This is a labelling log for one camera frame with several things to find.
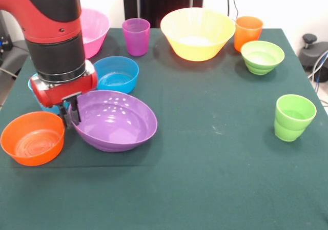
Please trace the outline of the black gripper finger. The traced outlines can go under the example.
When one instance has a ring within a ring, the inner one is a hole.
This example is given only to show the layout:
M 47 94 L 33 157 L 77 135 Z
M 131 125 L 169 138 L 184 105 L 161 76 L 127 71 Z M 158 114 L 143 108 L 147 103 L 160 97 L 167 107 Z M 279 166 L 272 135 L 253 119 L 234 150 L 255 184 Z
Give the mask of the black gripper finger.
M 67 124 L 67 111 L 66 111 L 66 108 L 64 107 L 64 104 L 63 103 L 60 103 L 58 105 L 58 109 L 59 109 L 59 115 L 63 121 L 63 124 L 65 126 L 65 128 L 68 127 L 68 124 Z
M 70 101 L 70 105 L 71 105 L 71 120 L 75 125 L 79 125 L 79 123 L 81 122 L 81 118 L 80 118 L 80 114 L 79 114 L 79 109 L 78 109 L 78 101 L 77 98 L 73 98 Z

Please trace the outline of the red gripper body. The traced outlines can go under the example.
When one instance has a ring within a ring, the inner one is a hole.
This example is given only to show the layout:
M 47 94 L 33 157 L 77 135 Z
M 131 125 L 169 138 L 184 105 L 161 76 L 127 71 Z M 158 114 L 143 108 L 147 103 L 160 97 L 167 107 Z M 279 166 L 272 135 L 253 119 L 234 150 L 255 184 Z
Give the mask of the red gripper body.
M 30 86 L 36 99 L 46 108 L 59 105 L 71 96 L 90 92 L 96 88 L 97 83 L 97 74 L 93 68 L 71 82 L 54 84 L 52 87 L 37 74 L 30 78 Z

